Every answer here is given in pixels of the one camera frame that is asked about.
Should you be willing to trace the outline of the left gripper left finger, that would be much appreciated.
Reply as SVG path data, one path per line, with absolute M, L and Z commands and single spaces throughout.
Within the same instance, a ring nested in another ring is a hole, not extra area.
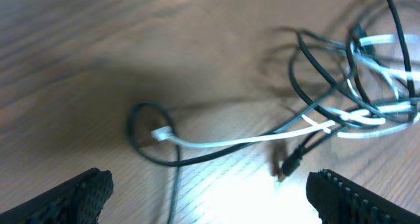
M 91 168 L 1 214 L 1 224 L 97 224 L 114 191 L 112 173 Z

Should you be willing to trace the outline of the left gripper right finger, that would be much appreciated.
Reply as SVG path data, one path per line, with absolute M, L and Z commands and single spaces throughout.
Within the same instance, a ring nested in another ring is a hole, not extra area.
M 419 224 L 419 216 L 331 171 L 311 172 L 306 197 L 327 224 Z

